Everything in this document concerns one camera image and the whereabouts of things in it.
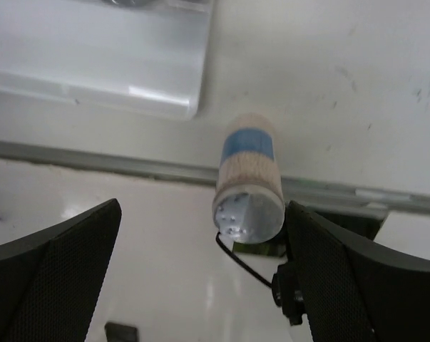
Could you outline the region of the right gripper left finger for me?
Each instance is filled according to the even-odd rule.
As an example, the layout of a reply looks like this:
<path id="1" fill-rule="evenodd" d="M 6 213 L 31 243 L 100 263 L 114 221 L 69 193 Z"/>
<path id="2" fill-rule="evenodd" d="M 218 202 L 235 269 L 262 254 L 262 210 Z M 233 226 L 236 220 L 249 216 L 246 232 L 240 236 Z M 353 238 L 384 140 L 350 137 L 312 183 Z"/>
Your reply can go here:
<path id="1" fill-rule="evenodd" d="M 122 211 L 110 199 L 0 245 L 0 341 L 84 341 Z"/>

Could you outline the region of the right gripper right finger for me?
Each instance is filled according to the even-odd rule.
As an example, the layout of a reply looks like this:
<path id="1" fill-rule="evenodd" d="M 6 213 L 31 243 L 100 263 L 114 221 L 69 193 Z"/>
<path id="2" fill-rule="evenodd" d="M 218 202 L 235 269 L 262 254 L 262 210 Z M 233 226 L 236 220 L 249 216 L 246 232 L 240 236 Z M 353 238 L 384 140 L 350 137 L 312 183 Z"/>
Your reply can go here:
<path id="1" fill-rule="evenodd" d="M 286 222 L 313 341 L 430 341 L 430 260 L 296 202 Z"/>

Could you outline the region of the blue label jar front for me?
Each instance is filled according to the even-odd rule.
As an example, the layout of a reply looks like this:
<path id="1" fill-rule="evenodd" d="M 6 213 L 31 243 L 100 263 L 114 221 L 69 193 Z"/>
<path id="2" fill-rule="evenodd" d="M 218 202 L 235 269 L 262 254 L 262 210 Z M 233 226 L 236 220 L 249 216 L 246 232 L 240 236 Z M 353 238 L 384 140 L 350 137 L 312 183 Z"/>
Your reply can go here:
<path id="1" fill-rule="evenodd" d="M 262 115 L 238 116 L 227 127 L 212 204 L 219 233 L 241 244 L 275 237 L 285 220 L 275 130 Z"/>

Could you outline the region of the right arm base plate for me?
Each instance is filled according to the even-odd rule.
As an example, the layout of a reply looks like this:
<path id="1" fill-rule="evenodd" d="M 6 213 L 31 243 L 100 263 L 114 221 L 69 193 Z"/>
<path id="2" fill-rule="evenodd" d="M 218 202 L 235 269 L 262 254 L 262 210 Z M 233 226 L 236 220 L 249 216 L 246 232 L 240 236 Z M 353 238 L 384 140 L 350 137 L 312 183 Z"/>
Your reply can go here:
<path id="1" fill-rule="evenodd" d="M 316 211 L 316 213 L 330 222 L 370 240 L 374 240 L 384 222 L 384 219 L 369 216 L 339 214 L 328 211 Z M 236 254 L 283 258 L 287 256 L 286 248 L 288 240 L 285 225 L 286 223 L 283 224 L 278 235 L 266 242 L 261 244 L 241 244 L 235 242 L 232 251 Z"/>

